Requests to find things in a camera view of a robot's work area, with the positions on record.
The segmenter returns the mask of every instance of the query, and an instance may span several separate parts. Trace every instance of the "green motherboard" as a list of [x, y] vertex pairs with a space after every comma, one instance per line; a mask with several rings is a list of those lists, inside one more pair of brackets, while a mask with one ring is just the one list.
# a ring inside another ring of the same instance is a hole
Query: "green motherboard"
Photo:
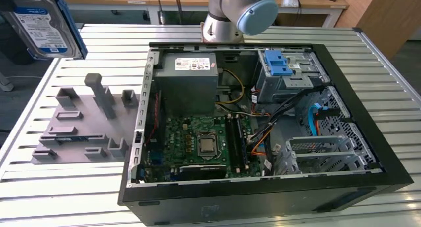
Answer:
[[[251, 133], [247, 116], [237, 118], [241, 128], [238, 131], [246, 138]], [[226, 165], [225, 178], [259, 176], [258, 159], [247, 160], [247, 168], [233, 169], [230, 154], [231, 134], [226, 128], [227, 117], [170, 117], [166, 121], [166, 142], [163, 151], [150, 153], [150, 181], [174, 181], [173, 171], [186, 165]]]

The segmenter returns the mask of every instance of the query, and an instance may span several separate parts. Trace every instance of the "white label sticker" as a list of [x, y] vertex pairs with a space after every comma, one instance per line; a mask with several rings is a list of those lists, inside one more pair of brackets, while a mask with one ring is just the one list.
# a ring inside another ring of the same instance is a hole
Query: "white label sticker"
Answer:
[[251, 95], [251, 102], [257, 104], [257, 95]]
[[177, 58], [175, 70], [210, 70], [211, 64], [209, 58]]
[[278, 152], [281, 150], [281, 145], [277, 143], [275, 146], [271, 148], [273, 152]]
[[267, 159], [265, 159], [265, 166], [269, 170], [271, 169], [271, 163], [269, 162]]
[[146, 4], [144, 1], [127, 1], [127, 4]]
[[15, 9], [15, 16], [20, 21], [36, 47], [51, 53], [63, 53], [67, 51], [60, 32], [50, 24], [51, 15], [44, 8]]
[[299, 68], [299, 64], [291, 64], [290, 68]]

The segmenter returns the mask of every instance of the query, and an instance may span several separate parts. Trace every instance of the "wooden desk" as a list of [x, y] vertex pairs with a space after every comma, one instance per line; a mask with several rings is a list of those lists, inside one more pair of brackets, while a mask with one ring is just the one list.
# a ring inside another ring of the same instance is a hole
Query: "wooden desk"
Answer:
[[[150, 0], [66, 0], [70, 9], [83, 10], [123, 10], [114, 9], [115, 5], [147, 5]], [[95, 8], [95, 6], [111, 6], [111, 8]]]
[[[209, 5], [209, 0], [181, 0], [183, 6], [206, 6]], [[162, 5], [177, 5], [175, 0], [160, 0]], [[275, 0], [278, 5], [282, 5], [283, 0]], [[346, 9], [348, 3], [344, 0], [337, 0], [332, 2], [329, 0], [299, 0], [301, 6], [305, 9]], [[158, 0], [150, 0], [151, 5], [159, 5]]]
[[[207, 12], [209, 0], [181, 0], [183, 11]], [[324, 27], [334, 27], [342, 10], [348, 9], [348, 3], [344, 0], [332, 2], [329, 0], [299, 0], [302, 14], [325, 14], [328, 15]], [[159, 24], [158, 0], [66, 0], [70, 9], [79, 10], [147, 10], [150, 12], [151, 24]], [[175, 0], [162, 0], [165, 11], [177, 11]], [[298, 8], [279, 8], [279, 13], [295, 14]]]

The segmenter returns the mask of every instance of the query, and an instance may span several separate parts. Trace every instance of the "ram slot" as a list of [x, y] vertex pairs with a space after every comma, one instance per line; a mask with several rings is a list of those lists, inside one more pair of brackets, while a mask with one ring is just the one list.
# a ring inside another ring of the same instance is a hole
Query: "ram slot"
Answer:
[[243, 137], [243, 129], [242, 129], [242, 121], [239, 116], [235, 116], [235, 127], [237, 127], [237, 138], [238, 138], [238, 145], [239, 145], [239, 153], [243, 158], [243, 168], [249, 169], [249, 159], [247, 159], [247, 150], [246, 150], [246, 140]]
[[238, 133], [235, 118], [227, 116], [225, 119], [226, 138], [230, 154], [230, 166], [233, 173], [239, 173], [245, 168], [241, 145], [238, 144]]

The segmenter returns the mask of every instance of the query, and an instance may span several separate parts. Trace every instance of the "aluminum table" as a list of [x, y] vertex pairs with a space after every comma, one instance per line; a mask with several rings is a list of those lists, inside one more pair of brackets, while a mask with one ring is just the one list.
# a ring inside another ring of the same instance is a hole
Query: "aluminum table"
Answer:
[[[199, 26], [86, 25], [90, 54], [83, 61], [55, 59], [0, 150], [0, 226], [139, 227], [118, 206], [123, 163], [30, 163], [31, 153], [58, 106], [60, 86], [91, 94], [87, 73], [103, 75], [112, 92], [140, 92], [150, 42], [199, 42]], [[377, 195], [341, 212], [213, 222], [195, 226], [420, 226], [421, 98], [364, 33], [352, 29], [270, 28], [246, 42], [320, 43], [373, 116], [414, 183]]]

